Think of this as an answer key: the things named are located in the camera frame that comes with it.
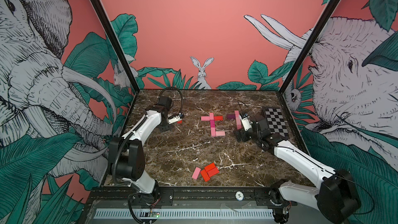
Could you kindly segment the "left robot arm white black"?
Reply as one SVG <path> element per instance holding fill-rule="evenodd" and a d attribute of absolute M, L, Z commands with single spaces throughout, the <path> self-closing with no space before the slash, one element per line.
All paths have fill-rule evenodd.
<path fill-rule="evenodd" d="M 158 102 L 145 109 L 139 122 L 126 134 L 109 143 L 108 174 L 115 186 L 133 187 L 147 205 L 155 204 L 160 193 L 158 182 L 145 171 L 143 146 L 158 126 L 169 125 L 171 98 L 158 97 Z"/>

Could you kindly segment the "light pink block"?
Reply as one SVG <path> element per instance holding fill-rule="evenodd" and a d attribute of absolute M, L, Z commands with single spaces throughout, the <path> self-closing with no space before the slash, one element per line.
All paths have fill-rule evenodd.
<path fill-rule="evenodd" d="M 240 130 L 242 128 L 240 117 L 236 117 L 236 127 L 238 130 Z"/>
<path fill-rule="evenodd" d="M 225 136 L 226 133 L 224 131 L 216 131 L 216 136 Z"/>

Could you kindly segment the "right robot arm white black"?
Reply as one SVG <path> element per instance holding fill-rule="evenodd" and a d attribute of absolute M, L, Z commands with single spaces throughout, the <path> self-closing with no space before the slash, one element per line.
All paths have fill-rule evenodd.
<path fill-rule="evenodd" d="M 270 186 L 267 198 L 276 206 L 273 217 L 277 223 L 288 221 L 291 202 L 318 210 L 334 224 L 342 224 L 361 207 L 357 185 L 348 171 L 336 170 L 302 152 L 286 137 L 271 132 L 267 120 L 261 116 L 250 118 L 236 112 L 235 119 L 237 141 L 254 141 L 263 151 L 287 162 L 313 184 L 309 187 L 281 179 Z"/>

